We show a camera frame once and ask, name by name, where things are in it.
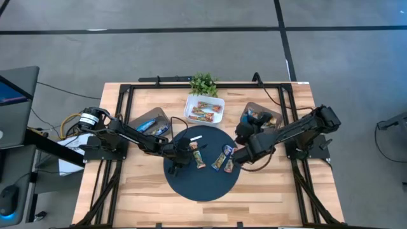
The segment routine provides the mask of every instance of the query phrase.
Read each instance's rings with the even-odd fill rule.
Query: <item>white container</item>
[[[194,115],[192,113],[192,109],[193,109],[193,107],[198,107],[199,101],[221,106],[221,110],[219,112],[215,112],[210,108],[202,109],[202,111],[214,113],[214,121],[212,123],[207,122],[207,121],[192,120],[191,118],[188,118],[189,115]],[[208,96],[203,96],[203,95],[198,95],[198,96],[189,95],[188,99],[186,100],[184,116],[191,123],[215,127],[218,123],[220,123],[222,121],[223,110],[224,110],[224,100],[223,99],[213,98],[213,97],[208,97]]]

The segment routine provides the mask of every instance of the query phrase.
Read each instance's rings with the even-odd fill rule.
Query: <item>potted plant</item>
[[[190,81],[192,88],[190,94],[217,97],[215,81],[216,79],[213,80],[210,73],[196,73]]]

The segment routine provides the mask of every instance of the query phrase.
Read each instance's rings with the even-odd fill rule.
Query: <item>computer mouse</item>
[[[0,215],[9,216],[15,212],[18,202],[18,187],[13,185],[5,187],[0,193]]]

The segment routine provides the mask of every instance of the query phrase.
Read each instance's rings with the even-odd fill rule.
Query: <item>wooden table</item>
[[[297,108],[315,106],[309,84],[292,85]],[[114,114],[116,109],[119,87],[120,83],[106,83],[104,86],[100,107],[111,114]],[[277,89],[267,90],[279,101]],[[137,89],[132,102],[130,121],[155,107],[161,107],[168,117],[184,118],[183,111],[189,91]],[[280,106],[274,104],[260,88],[219,89],[218,96],[225,101],[223,120],[219,128],[232,138],[248,102],[255,102],[281,113]],[[125,101],[126,97],[123,100],[122,113]],[[291,112],[287,112],[290,121],[293,121]],[[301,117],[308,112],[309,110],[301,110],[298,115]],[[174,134],[184,128],[183,123],[174,122]],[[242,170],[236,185],[225,196],[211,202],[195,202],[178,195],[168,185],[163,170],[163,158],[149,156],[135,144],[130,144],[121,172],[113,226],[155,226],[156,223],[163,223],[163,226],[236,226],[238,221],[242,221],[244,226],[300,226],[300,211],[291,163],[286,158],[284,144],[276,145],[276,149],[272,161],[263,170],[252,173]],[[264,160],[252,165],[252,168],[259,167]],[[343,221],[331,169],[318,159],[310,159],[309,164],[315,194],[337,220]],[[81,220],[89,210],[98,166],[99,162],[96,161],[86,164],[72,223]],[[97,196],[99,190],[100,184],[97,187]],[[312,221],[309,200],[305,193],[304,196],[308,220]],[[109,202],[110,197],[106,199],[102,223],[107,221]]]

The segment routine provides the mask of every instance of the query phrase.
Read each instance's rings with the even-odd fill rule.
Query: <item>black round mat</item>
[[[184,131],[175,136],[175,141],[184,134]],[[178,169],[177,176],[174,177],[167,172],[172,162],[165,159],[164,174],[168,184],[176,193],[194,201],[211,201],[222,197],[231,190],[239,177],[240,167],[233,167],[232,173],[223,170],[230,155],[226,157],[219,171],[211,166],[221,154],[223,145],[236,147],[233,139],[227,133],[215,127],[200,125],[190,127],[185,137],[191,139],[200,135],[202,137],[196,142],[198,147],[207,144],[206,148],[200,150],[206,167],[197,169],[197,163],[192,158],[191,163]]]

